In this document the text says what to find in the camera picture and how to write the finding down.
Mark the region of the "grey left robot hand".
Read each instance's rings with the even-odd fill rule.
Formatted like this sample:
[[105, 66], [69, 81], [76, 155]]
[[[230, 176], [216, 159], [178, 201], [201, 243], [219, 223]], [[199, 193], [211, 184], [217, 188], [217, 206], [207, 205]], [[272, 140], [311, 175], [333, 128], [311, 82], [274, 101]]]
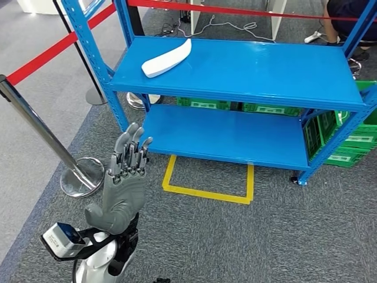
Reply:
[[144, 129], [137, 123], [129, 125], [118, 138], [105, 173], [103, 204], [84, 209], [87, 224], [112, 235], [125, 231], [145, 204], [146, 165], [152, 137], [140, 144]]

